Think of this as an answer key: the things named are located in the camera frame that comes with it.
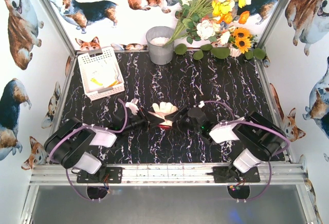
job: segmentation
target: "white wall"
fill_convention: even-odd
[[[49,136],[49,128],[42,129],[41,123],[48,111],[49,99],[53,95],[56,81],[61,87],[65,80],[65,64],[69,52],[55,31],[38,0],[30,0],[38,19],[44,22],[39,29],[38,38],[42,40],[40,48],[34,46],[33,59],[26,70],[15,65],[9,51],[8,16],[9,12],[3,0],[0,0],[0,97],[6,84],[13,78],[19,79],[25,86],[32,107],[20,105],[18,141],[22,144],[21,153],[10,153],[0,161],[0,216],[1,223],[18,223],[23,209],[31,170],[22,170],[22,163],[29,157],[31,147],[29,137],[33,136],[43,144]]]
[[[309,12],[308,18],[313,16],[309,9],[304,11]],[[329,30],[329,17],[323,17],[321,21]],[[296,125],[306,132],[306,136],[292,143],[292,157],[298,162],[300,156],[305,155],[320,216],[323,223],[329,223],[329,190],[326,184],[329,181],[329,162],[323,156],[324,153],[329,155],[329,140],[313,119],[305,120],[302,116],[307,113],[306,106],[312,107],[309,103],[312,88],[327,71],[329,33],[311,45],[309,56],[305,55],[305,44],[300,40],[297,47],[293,45],[294,34],[295,30],[288,26],[283,12],[266,42],[266,51],[271,60],[267,75],[277,90],[285,115],[296,108]]]

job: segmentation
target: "white basket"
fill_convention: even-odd
[[[108,97],[113,94],[117,94],[124,91],[124,84],[123,84],[123,77],[119,68],[119,64],[117,58],[115,57],[114,51],[112,47],[103,48],[101,55],[91,57],[89,53],[82,54],[78,56],[78,62],[80,67],[80,73],[82,78],[83,90],[84,93],[93,101],[103,97]],[[104,88],[98,91],[91,91],[88,85],[87,73],[86,68],[89,64],[94,64],[96,61],[106,61],[106,63],[114,63],[117,71],[119,73],[118,81],[121,82],[120,84],[114,85],[113,87]]]

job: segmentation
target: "flower bouquet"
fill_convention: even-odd
[[[167,44],[179,38],[186,38],[189,44],[193,41],[209,40],[212,44],[226,46],[213,48],[212,44],[203,45],[193,56],[196,60],[203,57],[202,50],[211,50],[213,55],[220,59],[225,59],[230,54],[252,53],[249,49],[255,42],[255,36],[245,28],[230,26],[232,22],[247,22],[250,12],[244,11],[237,16],[237,8],[250,5],[251,0],[178,1],[181,5],[181,10],[175,13],[178,22]],[[175,48],[177,54],[184,54],[186,50],[184,44],[179,44]]]

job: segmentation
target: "black marble surface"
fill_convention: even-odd
[[[77,117],[86,124],[108,126],[111,114],[122,108],[117,101],[139,99],[150,110],[152,103],[171,102],[177,107],[193,106],[201,100],[221,100],[228,104],[236,117],[256,110],[272,120],[263,93],[257,68],[242,58],[216,60],[205,54],[200,61],[192,60],[193,52],[175,56],[165,66],[153,64],[148,52],[117,53],[125,82],[125,92],[91,102],[84,94],[79,64],[68,90],[61,123]],[[217,104],[206,104],[206,114],[212,122],[231,120]],[[90,146],[90,152],[106,163],[188,163],[225,162],[235,158],[243,146],[239,141],[207,145],[198,134],[187,130],[135,130],[120,138],[115,149]],[[284,160],[283,154],[272,160]]]

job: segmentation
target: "white object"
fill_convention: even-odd
[[[252,167],[261,163],[262,161],[256,158],[248,149],[239,154],[239,156],[233,162],[233,165],[241,172],[245,173],[249,171]]]
[[[226,125],[226,123],[217,124],[209,133],[215,143],[223,143],[229,140],[239,140],[232,129],[237,124]]]
[[[159,38],[153,38],[150,43],[155,46],[163,46],[169,41],[169,38],[159,37]]]
[[[209,37],[215,35],[214,28],[209,20],[203,20],[201,23],[198,23],[196,29],[196,33],[202,40],[207,40]]]
[[[117,94],[124,91],[124,83],[122,73],[120,71],[117,58],[115,57],[112,47],[102,49],[101,55],[90,57],[89,53],[78,56],[78,62],[80,67],[80,73],[82,78],[84,93],[92,100],[97,100],[103,97],[108,97],[113,94]],[[116,79],[120,82],[112,87],[103,87],[99,90],[93,90],[90,88],[90,79],[88,78],[88,68],[95,63],[105,62],[105,64],[115,68],[115,72],[118,74]]]
[[[73,167],[95,174],[101,167],[102,163],[95,156],[85,152],[80,160]]]
[[[93,127],[92,130],[94,130],[96,135],[94,136],[90,145],[104,146],[110,148],[117,139],[117,136],[115,134],[105,131],[103,128],[97,129],[96,127]]]
[[[205,102],[204,101],[200,101],[200,104],[199,104],[199,108],[203,108],[203,106],[205,105]]]

